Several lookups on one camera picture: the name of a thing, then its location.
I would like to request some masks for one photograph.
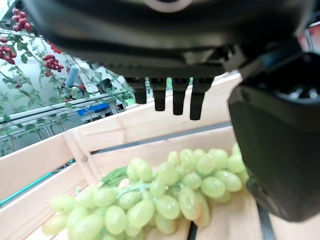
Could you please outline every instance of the green leaf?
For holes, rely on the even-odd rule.
[[[25,112],[26,111],[26,107],[25,106],[20,106],[18,108],[18,112],[21,113],[21,112]]]
[[[18,41],[17,43],[17,48],[19,51],[23,50],[23,49],[27,49],[28,43],[23,43],[21,41]]]
[[[25,52],[25,55],[27,55],[28,57],[32,57],[32,53],[30,51]]]
[[[68,114],[67,113],[63,113],[60,115],[60,118],[61,119],[66,119],[68,117]]]
[[[17,54],[17,51],[16,51],[16,49],[15,49],[15,46],[13,46],[13,45],[7,45],[7,47],[9,47],[9,48],[11,49],[11,51],[12,51],[13,54]]]
[[[5,114],[5,115],[3,115],[3,120],[8,123],[11,121],[11,118],[9,115]]]
[[[101,182],[103,182],[102,187],[117,187],[119,183],[127,177],[128,175],[126,166],[114,169],[101,179]]]
[[[65,107],[71,109],[71,108],[72,108],[72,104],[69,103],[69,102],[67,102],[67,103],[65,104]]]
[[[58,98],[52,96],[52,97],[49,98],[49,101],[51,103],[58,103],[59,100],[58,100]]]
[[[39,118],[36,120],[37,124],[43,124],[46,120],[44,120],[43,118]]]
[[[24,127],[24,129],[25,130],[33,130],[33,129],[35,129],[36,128],[36,125],[34,125],[34,124],[28,124],[28,125],[26,125],[25,127]]]
[[[23,94],[17,94],[17,95],[15,95],[14,96],[14,100],[16,101],[16,100],[19,100],[20,98],[23,98],[23,97],[25,97],[26,95],[23,95]]]
[[[28,58],[26,57],[26,55],[22,54],[21,55],[21,61],[26,64],[28,62]]]

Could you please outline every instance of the wooden slat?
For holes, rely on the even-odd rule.
[[[301,222],[287,222],[269,214],[276,240],[319,240],[320,214]]]
[[[73,158],[62,134],[0,158],[0,201]]]
[[[49,208],[49,202],[54,196],[74,194],[76,187],[83,188],[86,185],[79,166],[74,163],[31,189],[0,209],[0,239],[26,238],[54,213]]]
[[[83,146],[81,140],[77,141],[79,139],[77,132],[71,130],[65,131],[64,138],[86,181],[89,184],[97,184],[102,177],[92,160],[90,152]]]
[[[228,204],[213,204],[210,216],[210,224],[197,229],[195,240],[263,240],[256,201],[246,190],[232,194]]]
[[[211,148],[231,150],[234,143],[234,131],[230,126],[98,153],[92,157],[99,171],[105,175],[115,168],[128,165],[135,157],[145,159],[151,166],[158,166],[167,159],[168,153],[172,150],[181,151],[185,148],[193,150],[201,148],[206,151]]]
[[[214,82],[205,95],[201,120],[198,121],[192,121],[189,118],[191,91],[188,91],[184,101],[183,115],[173,115],[172,97],[168,97],[165,101],[165,111],[156,112],[154,103],[150,103],[76,129],[82,136],[87,149],[95,151],[223,123],[230,120],[227,99],[233,87],[240,81],[241,77],[238,74]]]

